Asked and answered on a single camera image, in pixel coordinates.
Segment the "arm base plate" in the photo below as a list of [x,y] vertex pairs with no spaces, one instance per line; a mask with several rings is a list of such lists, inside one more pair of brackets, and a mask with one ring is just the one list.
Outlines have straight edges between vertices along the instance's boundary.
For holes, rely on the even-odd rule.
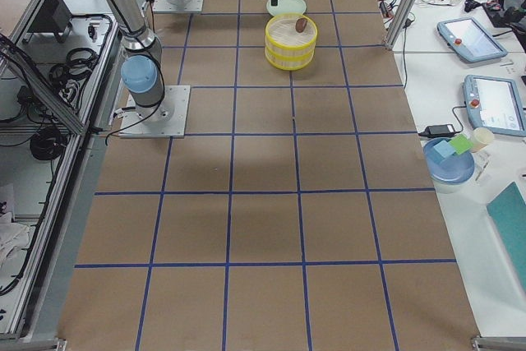
[[136,107],[132,95],[127,98],[127,107],[133,110],[122,116],[119,137],[126,138],[183,138],[185,136],[187,113],[191,96],[189,85],[166,85],[164,101],[155,107]]
[[153,11],[157,14],[201,13],[204,0],[155,0]]

